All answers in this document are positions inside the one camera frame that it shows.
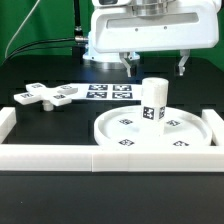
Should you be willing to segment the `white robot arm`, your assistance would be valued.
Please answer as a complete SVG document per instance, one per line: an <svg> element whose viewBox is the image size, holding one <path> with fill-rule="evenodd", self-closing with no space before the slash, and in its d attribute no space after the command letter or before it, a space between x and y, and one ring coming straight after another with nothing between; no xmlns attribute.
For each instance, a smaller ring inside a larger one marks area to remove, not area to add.
<svg viewBox="0 0 224 224"><path fill-rule="evenodd" d="M103 69L136 74L141 52L178 50L185 72L192 49L219 41L222 0L92 0L94 12L83 59Z"/></svg>

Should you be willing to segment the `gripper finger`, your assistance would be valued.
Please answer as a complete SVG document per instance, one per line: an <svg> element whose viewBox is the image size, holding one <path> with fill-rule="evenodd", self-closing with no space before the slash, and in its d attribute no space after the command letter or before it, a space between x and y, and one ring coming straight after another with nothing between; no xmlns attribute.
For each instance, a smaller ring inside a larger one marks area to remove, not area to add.
<svg viewBox="0 0 224 224"><path fill-rule="evenodd" d="M190 50L185 49L180 51L180 61L177 65L177 71L179 76L183 76L185 72L185 64L190 56Z"/></svg>
<svg viewBox="0 0 224 224"><path fill-rule="evenodd" d="M126 68L127 75L133 77L136 75L136 66L132 63L128 53L120 53L120 60Z"/></svg>

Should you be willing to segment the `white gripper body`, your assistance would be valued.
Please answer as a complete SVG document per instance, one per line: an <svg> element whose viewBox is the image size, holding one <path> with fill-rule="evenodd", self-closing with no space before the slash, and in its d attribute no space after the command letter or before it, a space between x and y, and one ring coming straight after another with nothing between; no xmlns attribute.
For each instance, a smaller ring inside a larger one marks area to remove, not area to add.
<svg viewBox="0 0 224 224"><path fill-rule="evenodd" d="M212 48L218 1L95 1L93 48L101 53Z"/></svg>

